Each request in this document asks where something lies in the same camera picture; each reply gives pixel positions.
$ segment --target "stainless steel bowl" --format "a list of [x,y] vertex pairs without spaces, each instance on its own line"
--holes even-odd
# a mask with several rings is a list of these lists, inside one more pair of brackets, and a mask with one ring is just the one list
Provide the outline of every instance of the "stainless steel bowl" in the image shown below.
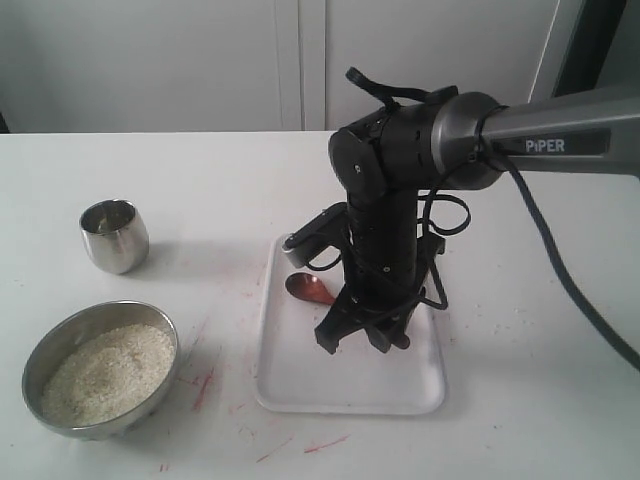
[[[133,410],[94,425],[56,425],[45,418],[42,414],[42,392],[62,361],[80,345],[100,334],[134,324],[150,325],[160,329],[169,336],[174,347],[169,373],[156,391]],[[145,303],[127,300],[102,303],[70,316],[40,340],[24,367],[22,395],[31,413],[48,429],[67,437],[102,440],[125,433],[131,426],[153,413],[178,374],[179,358],[178,334],[169,317],[162,311]]]

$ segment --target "white tray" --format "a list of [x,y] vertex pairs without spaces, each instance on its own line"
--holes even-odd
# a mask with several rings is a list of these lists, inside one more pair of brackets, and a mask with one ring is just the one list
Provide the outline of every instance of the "white tray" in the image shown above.
[[[284,238],[273,244],[267,266],[255,376],[258,402],[277,412],[417,415],[438,408],[445,380],[430,309],[416,308],[407,350],[380,353],[359,331],[330,355],[316,344],[313,331],[328,307],[297,300],[284,288],[287,276],[300,271],[280,249]],[[338,294],[342,265],[318,276]]]

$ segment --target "white table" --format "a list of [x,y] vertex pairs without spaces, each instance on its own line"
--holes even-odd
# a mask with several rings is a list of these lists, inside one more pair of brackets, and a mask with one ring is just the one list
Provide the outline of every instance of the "white table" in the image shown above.
[[[439,410],[283,415],[256,403],[269,244],[344,198],[327,139],[0,136],[0,478],[638,478],[640,376],[567,298],[506,176],[463,194],[474,221],[440,259],[451,308],[436,318],[449,384]],[[640,183],[526,178],[579,285],[640,348]],[[85,207],[113,197],[139,207],[153,243],[127,276],[96,269],[78,231]],[[437,211],[445,224],[457,220]],[[202,409],[192,409],[199,387],[178,382],[154,417],[119,440],[50,433],[21,398],[28,355],[68,315],[123,298],[173,318],[193,347],[183,379],[214,368]]]

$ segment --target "metal cup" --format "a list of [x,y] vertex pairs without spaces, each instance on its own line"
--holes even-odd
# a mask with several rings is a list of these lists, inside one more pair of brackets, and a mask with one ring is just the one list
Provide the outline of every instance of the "metal cup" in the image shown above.
[[149,253],[149,235],[131,202],[105,200],[80,217],[84,247],[101,270],[121,274],[140,265]]

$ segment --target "rice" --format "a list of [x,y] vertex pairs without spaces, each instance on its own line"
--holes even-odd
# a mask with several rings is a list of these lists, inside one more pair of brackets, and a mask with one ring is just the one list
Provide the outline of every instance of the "rice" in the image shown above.
[[42,413],[68,426],[116,418],[160,386],[173,355],[169,336],[149,325],[103,333],[62,362],[44,387]]

